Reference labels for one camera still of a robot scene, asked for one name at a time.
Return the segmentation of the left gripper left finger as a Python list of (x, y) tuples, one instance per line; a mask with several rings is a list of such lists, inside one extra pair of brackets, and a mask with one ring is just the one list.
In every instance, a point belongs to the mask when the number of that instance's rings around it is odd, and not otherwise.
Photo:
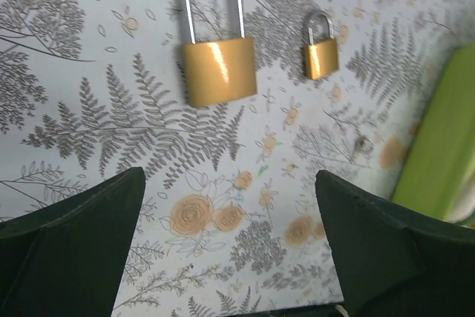
[(2, 316), (110, 316), (145, 193), (142, 168), (1, 224)]

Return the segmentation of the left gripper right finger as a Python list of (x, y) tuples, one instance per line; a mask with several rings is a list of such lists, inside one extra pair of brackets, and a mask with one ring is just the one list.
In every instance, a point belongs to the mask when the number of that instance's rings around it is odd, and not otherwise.
[(315, 193), (349, 316), (473, 316), (474, 231), (320, 170)]

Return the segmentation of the small metal key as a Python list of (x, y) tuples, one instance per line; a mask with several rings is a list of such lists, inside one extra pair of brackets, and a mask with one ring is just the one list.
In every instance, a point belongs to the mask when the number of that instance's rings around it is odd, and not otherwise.
[(355, 152), (369, 155), (373, 152), (373, 150), (373, 142), (367, 136), (361, 135), (359, 138), (356, 139)]

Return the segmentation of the large brass long-shackle padlock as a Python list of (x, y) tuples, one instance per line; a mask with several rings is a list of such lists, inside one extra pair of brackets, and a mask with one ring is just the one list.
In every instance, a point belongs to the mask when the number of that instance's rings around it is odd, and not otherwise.
[(255, 95), (254, 38), (245, 33), (243, 0), (236, 0), (239, 36), (215, 42), (196, 40), (191, 0), (184, 5), (190, 35), (183, 45), (189, 105), (201, 108)]

